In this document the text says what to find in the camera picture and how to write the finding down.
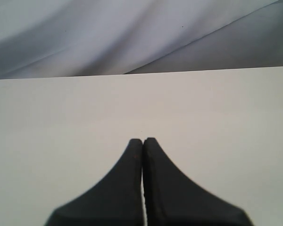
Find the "gray fabric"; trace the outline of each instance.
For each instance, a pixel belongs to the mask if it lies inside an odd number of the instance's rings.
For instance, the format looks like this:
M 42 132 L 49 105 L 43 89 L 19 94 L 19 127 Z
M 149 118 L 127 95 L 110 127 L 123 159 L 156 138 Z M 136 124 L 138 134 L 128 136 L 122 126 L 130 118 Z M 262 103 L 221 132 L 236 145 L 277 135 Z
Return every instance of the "gray fabric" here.
M 129 73 L 283 66 L 283 0 Z

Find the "white table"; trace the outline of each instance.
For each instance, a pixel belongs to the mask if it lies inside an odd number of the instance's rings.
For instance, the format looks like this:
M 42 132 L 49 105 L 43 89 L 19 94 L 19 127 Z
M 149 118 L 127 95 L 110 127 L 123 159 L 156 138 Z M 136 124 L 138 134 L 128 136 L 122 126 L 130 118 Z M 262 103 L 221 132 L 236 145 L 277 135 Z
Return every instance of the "white table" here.
M 1 80 L 0 226 L 43 225 L 132 137 L 156 137 L 256 226 L 283 226 L 283 67 Z

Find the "white surface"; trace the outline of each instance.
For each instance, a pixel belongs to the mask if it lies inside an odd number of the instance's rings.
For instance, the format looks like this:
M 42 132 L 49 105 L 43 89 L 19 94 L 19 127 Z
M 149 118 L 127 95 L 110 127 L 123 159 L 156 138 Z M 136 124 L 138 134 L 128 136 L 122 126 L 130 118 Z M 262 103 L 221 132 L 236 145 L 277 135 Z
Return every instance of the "white surface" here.
M 44 224 L 133 137 L 283 226 L 283 67 L 0 81 L 0 226 Z
M 126 73 L 273 2 L 5 0 L 0 78 Z

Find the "rubber gripper pad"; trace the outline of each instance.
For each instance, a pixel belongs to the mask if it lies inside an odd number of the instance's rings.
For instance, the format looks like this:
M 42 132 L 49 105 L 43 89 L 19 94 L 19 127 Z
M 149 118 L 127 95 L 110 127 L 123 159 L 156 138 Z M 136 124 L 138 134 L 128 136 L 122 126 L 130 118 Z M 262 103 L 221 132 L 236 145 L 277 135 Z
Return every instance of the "rubber gripper pad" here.
M 251 226 L 243 210 L 187 178 L 154 138 L 143 145 L 148 226 Z
M 47 226 L 142 226 L 142 141 L 130 140 L 112 170 L 92 189 L 56 209 Z

